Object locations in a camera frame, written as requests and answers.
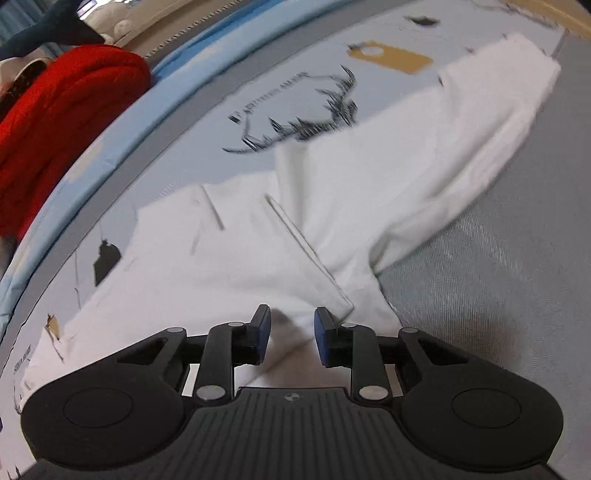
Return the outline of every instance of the red blanket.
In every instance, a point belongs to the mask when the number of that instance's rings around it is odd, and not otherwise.
[[[74,48],[42,73],[0,123],[0,236],[22,239],[76,159],[148,88],[145,61],[107,45]]]

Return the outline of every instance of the black graphic print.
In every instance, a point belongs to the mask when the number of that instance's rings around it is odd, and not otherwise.
[[[353,125],[355,123],[357,105],[355,105],[354,101],[348,99],[348,95],[357,84],[357,80],[351,70],[342,65],[341,67],[347,74],[346,77],[341,75],[307,76],[307,78],[310,79],[330,79],[336,82],[338,91],[316,89],[318,93],[328,97],[326,100],[327,105],[325,105],[325,107],[330,111],[330,119],[316,122],[297,118],[295,121],[289,122],[288,125],[282,125],[272,118],[269,118],[269,122],[276,135],[274,137],[263,135],[263,137],[259,139],[250,134],[250,111],[246,112],[246,118],[244,120],[234,114],[229,117],[230,120],[236,124],[244,122],[242,143],[244,143],[247,148],[224,148],[223,150],[237,154],[260,152],[266,150],[277,142],[286,140],[287,138],[295,138],[297,141],[305,142],[322,132],[339,130]]]
[[[100,285],[119,260],[121,260],[119,249],[107,240],[103,240],[99,247],[99,259],[95,262],[95,287]]]
[[[434,27],[435,25],[439,25],[439,20],[437,18],[429,18],[429,17],[404,17],[407,20],[420,25],[421,27]]]

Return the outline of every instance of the paper tag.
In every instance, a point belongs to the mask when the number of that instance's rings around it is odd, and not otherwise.
[[[45,325],[45,330],[52,336],[55,340],[60,339],[60,325],[57,323],[57,318],[55,315],[47,315],[47,324]]]
[[[349,47],[349,57],[366,60],[382,67],[400,70],[412,75],[431,65],[433,60],[420,53],[391,47],[376,41],[367,41]]]

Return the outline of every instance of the round black pad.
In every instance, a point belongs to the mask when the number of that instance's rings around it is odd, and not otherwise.
[[[125,420],[134,408],[134,401],[122,391],[112,388],[89,388],[70,397],[64,415],[74,425],[103,429]]]
[[[484,362],[436,368],[402,401],[402,422],[417,445],[473,471],[510,471],[547,460],[563,418],[546,390]]]
[[[506,427],[521,415],[516,399],[491,388],[474,388],[458,394],[452,408],[459,419],[481,429]]]
[[[25,404],[21,426],[37,458],[103,470],[160,450],[183,417],[180,395],[149,367],[114,362],[41,388]]]

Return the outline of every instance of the gray mat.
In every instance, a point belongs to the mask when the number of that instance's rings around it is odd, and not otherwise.
[[[591,478],[591,44],[562,74],[524,147],[455,223],[380,276],[416,326],[548,389],[565,416],[551,465]]]

